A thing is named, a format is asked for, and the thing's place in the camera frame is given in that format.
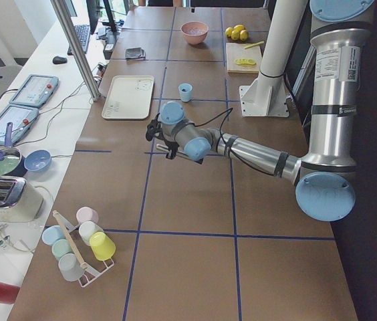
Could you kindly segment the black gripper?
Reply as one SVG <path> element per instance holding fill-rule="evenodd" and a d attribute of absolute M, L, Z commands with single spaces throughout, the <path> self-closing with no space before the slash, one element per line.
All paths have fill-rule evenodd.
<path fill-rule="evenodd" d="M 179 144 L 175 141 L 170 141 L 167 139 L 164 139 L 164 143 L 167 146 L 167 152 L 166 152 L 166 159 L 173 160 L 176 157 L 176 152 L 178 151 Z"/>

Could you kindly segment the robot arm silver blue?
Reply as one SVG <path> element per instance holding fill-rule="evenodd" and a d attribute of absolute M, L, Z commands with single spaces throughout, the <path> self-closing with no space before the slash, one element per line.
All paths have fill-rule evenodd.
<path fill-rule="evenodd" d="M 168 102 L 148 125 L 169 159 L 197 163 L 211 151 L 238 159 L 266 175 L 295 185 L 301 210 L 319 221 L 337 221 L 352 210 L 351 184 L 356 162 L 350 155 L 357 112 L 362 47 L 370 36 L 373 1 L 278 1 L 271 20 L 259 75 L 240 87 L 244 116 L 282 116 L 283 76 L 304 11 L 311 11 L 310 42 L 316 51 L 309 150 L 301 158 L 287 152 L 204 128 L 186 117 L 178 102 Z"/>

